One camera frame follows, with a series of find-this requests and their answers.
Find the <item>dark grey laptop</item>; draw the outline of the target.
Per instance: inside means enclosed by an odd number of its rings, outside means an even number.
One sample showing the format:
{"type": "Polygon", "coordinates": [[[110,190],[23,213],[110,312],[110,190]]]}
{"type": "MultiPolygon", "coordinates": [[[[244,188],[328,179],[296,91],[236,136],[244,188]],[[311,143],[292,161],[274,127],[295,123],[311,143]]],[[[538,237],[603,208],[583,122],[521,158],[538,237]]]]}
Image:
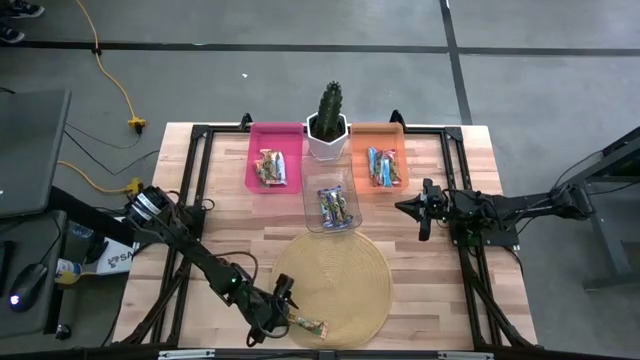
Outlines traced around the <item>dark grey laptop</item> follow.
{"type": "Polygon", "coordinates": [[[0,93],[0,218],[46,209],[71,93],[0,93]]]}

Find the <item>red-ended granola bar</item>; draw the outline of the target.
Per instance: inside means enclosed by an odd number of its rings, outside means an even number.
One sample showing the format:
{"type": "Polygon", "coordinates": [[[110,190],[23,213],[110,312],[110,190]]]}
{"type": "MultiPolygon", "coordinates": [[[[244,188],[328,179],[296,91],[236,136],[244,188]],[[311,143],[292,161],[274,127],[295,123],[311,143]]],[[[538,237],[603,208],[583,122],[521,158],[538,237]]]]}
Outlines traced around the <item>red-ended granola bar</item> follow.
{"type": "Polygon", "coordinates": [[[398,186],[402,182],[402,179],[400,177],[399,166],[396,159],[396,150],[389,149],[386,151],[386,154],[389,160],[389,173],[391,178],[391,184],[393,186],[398,186]]]}

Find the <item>pink plastic bin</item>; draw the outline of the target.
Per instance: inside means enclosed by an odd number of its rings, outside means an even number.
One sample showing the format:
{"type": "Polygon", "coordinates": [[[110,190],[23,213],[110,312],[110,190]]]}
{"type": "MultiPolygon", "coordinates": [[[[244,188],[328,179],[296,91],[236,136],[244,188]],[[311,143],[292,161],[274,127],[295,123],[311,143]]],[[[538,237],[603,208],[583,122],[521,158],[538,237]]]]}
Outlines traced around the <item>pink plastic bin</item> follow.
{"type": "Polygon", "coordinates": [[[299,123],[256,123],[251,127],[246,163],[245,185],[256,194],[297,194],[301,189],[303,126],[299,123]],[[264,149],[280,151],[286,166],[286,185],[259,186],[254,162],[264,149]]]}

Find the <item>silver metal bracket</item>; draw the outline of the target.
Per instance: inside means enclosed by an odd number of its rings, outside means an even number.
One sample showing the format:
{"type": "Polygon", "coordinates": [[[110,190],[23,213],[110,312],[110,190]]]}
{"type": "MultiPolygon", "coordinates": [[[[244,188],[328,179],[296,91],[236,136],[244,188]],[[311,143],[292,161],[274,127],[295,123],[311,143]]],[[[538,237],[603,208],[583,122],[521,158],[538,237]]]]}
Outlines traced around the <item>silver metal bracket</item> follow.
{"type": "Polygon", "coordinates": [[[160,351],[157,360],[206,360],[215,357],[214,349],[176,349],[160,351]]]}
{"type": "Polygon", "coordinates": [[[439,351],[438,360],[495,360],[492,353],[470,351],[439,351]]]}

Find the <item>black metal beam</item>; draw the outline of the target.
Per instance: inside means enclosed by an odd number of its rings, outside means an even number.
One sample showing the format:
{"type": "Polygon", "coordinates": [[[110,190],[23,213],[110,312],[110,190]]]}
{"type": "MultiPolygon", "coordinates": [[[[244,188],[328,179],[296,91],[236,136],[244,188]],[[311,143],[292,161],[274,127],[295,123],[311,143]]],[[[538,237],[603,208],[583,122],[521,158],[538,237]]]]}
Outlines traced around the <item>black metal beam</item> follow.
{"type": "Polygon", "coordinates": [[[55,186],[51,187],[47,209],[63,211],[71,221],[102,233],[123,245],[131,246],[134,243],[134,230],[130,226],[55,186]]]}

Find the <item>grey desk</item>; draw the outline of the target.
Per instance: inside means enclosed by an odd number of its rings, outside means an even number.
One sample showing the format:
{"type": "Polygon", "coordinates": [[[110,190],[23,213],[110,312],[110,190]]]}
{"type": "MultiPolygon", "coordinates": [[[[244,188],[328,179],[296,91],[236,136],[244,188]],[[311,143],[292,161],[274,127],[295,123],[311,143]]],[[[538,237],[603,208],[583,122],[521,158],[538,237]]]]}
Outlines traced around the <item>grey desk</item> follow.
{"type": "Polygon", "coordinates": [[[66,225],[66,215],[58,211],[0,221],[0,339],[47,333],[55,327],[61,301],[55,274],[66,225]],[[9,308],[9,291],[32,263],[45,265],[47,276],[34,305],[17,313],[9,308]]]}

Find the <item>white hexagonal plant pot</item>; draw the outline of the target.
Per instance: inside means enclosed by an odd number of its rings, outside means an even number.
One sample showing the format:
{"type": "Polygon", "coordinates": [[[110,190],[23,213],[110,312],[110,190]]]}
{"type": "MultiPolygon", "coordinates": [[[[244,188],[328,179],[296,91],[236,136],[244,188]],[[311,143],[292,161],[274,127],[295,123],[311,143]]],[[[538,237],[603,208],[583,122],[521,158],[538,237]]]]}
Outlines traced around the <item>white hexagonal plant pot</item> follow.
{"type": "Polygon", "coordinates": [[[318,161],[336,160],[342,155],[344,145],[349,136],[347,118],[344,114],[339,114],[339,130],[341,131],[341,135],[331,142],[326,142],[311,134],[311,126],[317,117],[318,113],[313,113],[306,118],[308,148],[318,161]]]}

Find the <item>round woven placemat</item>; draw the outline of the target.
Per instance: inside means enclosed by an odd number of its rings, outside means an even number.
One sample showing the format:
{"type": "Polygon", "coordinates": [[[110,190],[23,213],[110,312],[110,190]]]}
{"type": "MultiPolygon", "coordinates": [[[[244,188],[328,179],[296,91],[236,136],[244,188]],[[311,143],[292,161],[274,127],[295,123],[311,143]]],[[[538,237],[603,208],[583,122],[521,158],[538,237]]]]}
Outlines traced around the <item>round woven placemat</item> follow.
{"type": "Polygon", "coordinates": [[[359,232],[297,236],[273,265],[271,290],[281,274],[294,279],[291,292],[297,307],[292,312],[328,326],[324,338],[292,326],[289,338],[300,347],[359,348],[389,315],[391,271],[378,247],[359,232]]]}

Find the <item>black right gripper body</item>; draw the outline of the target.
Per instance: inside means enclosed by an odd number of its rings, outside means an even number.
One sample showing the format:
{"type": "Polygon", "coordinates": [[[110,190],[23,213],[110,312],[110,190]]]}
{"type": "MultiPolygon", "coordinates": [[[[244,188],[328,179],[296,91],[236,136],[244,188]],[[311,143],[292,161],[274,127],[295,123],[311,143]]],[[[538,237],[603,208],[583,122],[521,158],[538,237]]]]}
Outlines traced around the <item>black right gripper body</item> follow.
{"type": "Polygon", "coordinates": [[[449,200],[444,194],[445,199],[443,202],[427,202],[424,200],[421,209],[423,210],[424,219],[419,221],[419,239],[428,240],[431,234],[431,221],[444,220],[448,216],[448,203],[449,200]]]}

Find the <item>yellow-labelled bottle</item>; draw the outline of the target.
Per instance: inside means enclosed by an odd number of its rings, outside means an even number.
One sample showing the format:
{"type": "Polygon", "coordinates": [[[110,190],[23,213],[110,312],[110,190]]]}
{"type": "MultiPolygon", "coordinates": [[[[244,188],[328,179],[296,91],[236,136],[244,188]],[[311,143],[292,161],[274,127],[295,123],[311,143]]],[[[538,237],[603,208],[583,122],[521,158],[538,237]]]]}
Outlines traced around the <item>yellow-labelled bottle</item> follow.
{"type": "Polygon", "coordinates": [[[57,260],[55,282],[61,285],[73,285],[81,278],[82,273],[81,264],[59,258],[57,260]]]}

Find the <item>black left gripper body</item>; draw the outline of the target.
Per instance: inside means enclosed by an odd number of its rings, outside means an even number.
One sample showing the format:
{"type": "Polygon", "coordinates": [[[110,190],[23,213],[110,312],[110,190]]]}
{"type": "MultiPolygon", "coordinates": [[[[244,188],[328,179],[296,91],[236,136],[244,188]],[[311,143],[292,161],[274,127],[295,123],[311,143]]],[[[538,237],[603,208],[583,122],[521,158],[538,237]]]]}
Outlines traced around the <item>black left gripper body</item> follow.
{"type": "Polygon", "coordinates": [[[274,328],[289,323],[288,315],[289,313],[281,311],[280,299],[275,296],[266,293],[251,294],[247,311],[244,313],[250,325],[246,344],[261,344],[267,338],[280,339],[274,337],[274,328]]]}

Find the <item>green cactus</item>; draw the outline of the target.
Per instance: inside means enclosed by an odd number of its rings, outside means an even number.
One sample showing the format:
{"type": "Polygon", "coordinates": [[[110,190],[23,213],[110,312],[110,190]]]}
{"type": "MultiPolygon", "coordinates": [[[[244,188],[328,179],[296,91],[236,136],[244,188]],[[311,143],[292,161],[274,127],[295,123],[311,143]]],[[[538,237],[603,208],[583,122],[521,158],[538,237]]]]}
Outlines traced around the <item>green cactus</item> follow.
{"type": "Polygon", "coordinates": [[[321,97],[318,114],[313,126],[313,135],[324,142],[332,142],[345,132],[342,118],[342,88],[339,82],[332,81],[321,97]]]}

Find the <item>dark metal table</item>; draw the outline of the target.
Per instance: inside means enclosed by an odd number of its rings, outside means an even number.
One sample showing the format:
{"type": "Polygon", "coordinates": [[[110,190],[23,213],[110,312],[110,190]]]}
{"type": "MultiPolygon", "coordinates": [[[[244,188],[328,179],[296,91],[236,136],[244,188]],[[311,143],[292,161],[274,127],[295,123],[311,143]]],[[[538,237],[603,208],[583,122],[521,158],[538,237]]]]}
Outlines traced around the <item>dark metal table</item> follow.
{"type": "Polygon", "coordinates": [[[640,247],[640,126],[597,150],[597,161],[572,174],[566,169],[557,186],[573,184],[586,193],[590,221],[605,251],[609,274],[587,280],[586,291],[640,285],[640,260],[633,260],[628,245],[640,247]]]}

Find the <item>black computer mouse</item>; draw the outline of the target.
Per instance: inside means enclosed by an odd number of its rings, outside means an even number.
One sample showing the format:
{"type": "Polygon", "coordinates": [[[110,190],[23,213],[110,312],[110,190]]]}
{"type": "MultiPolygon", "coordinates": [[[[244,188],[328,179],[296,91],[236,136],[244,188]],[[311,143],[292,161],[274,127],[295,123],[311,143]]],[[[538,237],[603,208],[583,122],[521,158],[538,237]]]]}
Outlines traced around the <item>black computer mouse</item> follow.
{"type": "Polygon", "coordinates": [[[45,265],[32,263],[17,275],[9,291],[9,308],[12,311],[25,312],[34,305],[47,272],[45,265]]]}

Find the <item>orange plastic bin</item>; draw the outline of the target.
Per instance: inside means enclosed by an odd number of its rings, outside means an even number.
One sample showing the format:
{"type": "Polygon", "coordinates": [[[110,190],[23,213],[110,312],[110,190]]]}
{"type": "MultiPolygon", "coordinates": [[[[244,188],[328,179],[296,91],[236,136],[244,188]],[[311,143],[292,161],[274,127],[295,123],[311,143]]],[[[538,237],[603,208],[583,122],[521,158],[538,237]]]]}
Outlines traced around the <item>orange plastic bin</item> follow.
{"type": "Polygon", "coordinates": [[[353,124],[351,126],[352,171],[356,190],[359,194],[393,193],[404,190],[409,185],[404,129],[399,123],[353,124]],[[382,187],[374,185],[369,175],[367,149],[375,147],[386,154],[396,150],[396,159],[402,182],[398,186],[382,187]]]}

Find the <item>white printed cardboard box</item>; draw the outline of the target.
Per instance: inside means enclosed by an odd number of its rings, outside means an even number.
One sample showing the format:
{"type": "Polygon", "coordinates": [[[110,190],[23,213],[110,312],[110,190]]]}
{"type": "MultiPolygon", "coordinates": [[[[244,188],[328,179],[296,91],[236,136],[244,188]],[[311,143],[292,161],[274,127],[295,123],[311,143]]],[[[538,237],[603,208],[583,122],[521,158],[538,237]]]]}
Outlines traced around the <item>white printed cardboard box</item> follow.
{"type": "Polygon", "coordinates": [[[110,238],[105,239],[106,249],[95,262],[96,275],[114,275],[129,273],[136,247],[123,245],[110,238]]]}

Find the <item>clear plastic bin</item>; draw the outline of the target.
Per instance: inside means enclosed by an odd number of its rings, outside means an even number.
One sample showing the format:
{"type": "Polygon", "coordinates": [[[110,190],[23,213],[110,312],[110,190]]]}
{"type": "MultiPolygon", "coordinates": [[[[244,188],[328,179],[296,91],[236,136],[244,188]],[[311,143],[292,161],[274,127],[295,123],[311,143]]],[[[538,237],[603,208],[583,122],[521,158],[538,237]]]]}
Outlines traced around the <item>clear plastic bin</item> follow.
{"type": "Polygon", "coordinates": [[[362,215],[359,209],[349,155],[343,154],[332,161],[318,161],[313,156],[305,158],[302,164],[302,194],[305,221],[309,231],[314,233],[336,233],[351,231],[361,225],[362,215]],[[337,190],[339,187],[343,189],[353,221],[348,225],[341,224],[335,227],[333,224],[331,228],[324,228],[318,191],[325,190],[327,195],[330,189],[337,190]]]}

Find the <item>person's shoe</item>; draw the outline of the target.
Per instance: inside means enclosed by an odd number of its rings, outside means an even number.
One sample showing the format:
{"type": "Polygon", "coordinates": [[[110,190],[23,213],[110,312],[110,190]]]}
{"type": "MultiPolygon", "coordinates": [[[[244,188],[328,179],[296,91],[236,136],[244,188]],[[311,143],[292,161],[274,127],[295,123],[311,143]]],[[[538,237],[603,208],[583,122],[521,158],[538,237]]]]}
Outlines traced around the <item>person's shoe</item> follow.
{"type": "Polygon", "coordinates": [[[24,40],[25,34],[6,24],[0,23],[0,42],[17,44],[24,40]]]}
{"type": "Polygon", "coordinates": [[[27,0],[7,0],[3,13],[10,18],[37,18],[45,12],[45,8],[27,0]]]}

